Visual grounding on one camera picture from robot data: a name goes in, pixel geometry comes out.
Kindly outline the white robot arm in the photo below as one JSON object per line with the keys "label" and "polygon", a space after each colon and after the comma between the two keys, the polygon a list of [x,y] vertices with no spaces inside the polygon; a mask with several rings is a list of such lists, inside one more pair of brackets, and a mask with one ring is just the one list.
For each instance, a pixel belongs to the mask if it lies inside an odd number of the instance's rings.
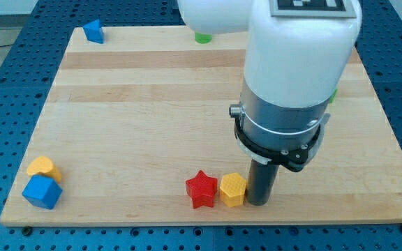
{"label": "white robot arm", "polygon": [[178,0],[203,34],[247,34],[244,83],[229,108],[240,147],[298,172],[317,153],[326,107],[362,25],[358,1]]}

